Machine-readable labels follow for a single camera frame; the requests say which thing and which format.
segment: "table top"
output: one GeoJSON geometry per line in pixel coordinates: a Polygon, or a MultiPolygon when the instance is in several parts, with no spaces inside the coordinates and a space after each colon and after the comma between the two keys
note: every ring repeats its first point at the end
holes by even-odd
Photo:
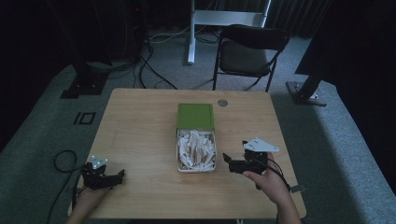
{"type": "MultiPolygon", "coordinates": [[[[108,159],[107,175],[125,169],[123,183],[91,217],[275,218],[276,206],[246,177],[230,173],[227,153],[242,160],[243,140],[259,137],[280,148],[273,153],[291,186],[297,185],[271,97],[265,92],[115,89],[92,144],[91,155],[108,159]],[[226,100],[226,106],[218,105],[226,100]],[[177,169],[177,105],[212,104],[217,167],[212,173],[177,169]]],[[[300,192],[292,193],[306,214],[300,192]]]]}

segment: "human arm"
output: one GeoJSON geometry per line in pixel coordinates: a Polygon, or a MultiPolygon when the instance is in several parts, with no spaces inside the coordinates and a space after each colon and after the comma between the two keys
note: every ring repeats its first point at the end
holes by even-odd
{"type": "MultiPolygon", "coordinates": [[[[278,171],[276,165],[272,162],[274,157],[270,152],[268,153],[268,159],[270,159],[268,165],[278,171]]],[[[271,202],[276,204],[279,224],[301,224],[297,207],[279,175],[269,169],[265,170],[262,175],[250,171],[245,171],[243,175],[259,185],[271,202]]]]}
{"type": "Polygon", "coordinates": [[[76,206],[66,224],[81,224],[90,212],[105,198],[109,189],[84,189],[79,195],[76,206]]]}

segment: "open tin box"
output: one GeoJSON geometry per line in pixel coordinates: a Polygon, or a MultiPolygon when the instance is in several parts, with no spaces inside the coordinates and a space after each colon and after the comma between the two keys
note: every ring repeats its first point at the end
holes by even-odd
{"type": "Polygon", "coordinates": [[[179,104],[177,109],[177,168],[183,173],[216,169],[213,107],[209,104],[179,104]]]}

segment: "box lid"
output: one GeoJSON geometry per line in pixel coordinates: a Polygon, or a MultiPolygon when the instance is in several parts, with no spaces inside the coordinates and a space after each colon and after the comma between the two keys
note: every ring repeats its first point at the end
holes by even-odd
{"type": "Polygon", "coordinates": [[[209,104],[179,104],[177,109],[178,129],[215,129],[213,107],[209,104]]]}

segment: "crumpled white paper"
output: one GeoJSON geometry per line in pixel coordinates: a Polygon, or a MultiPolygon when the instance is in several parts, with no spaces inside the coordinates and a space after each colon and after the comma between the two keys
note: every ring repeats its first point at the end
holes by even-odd
{"type": "Polygon", "coordinates": [[[181,130],[178,135],[179,158],[186,169],[210,171],[215,168],[215,146],[212,132],[181,130]]]}

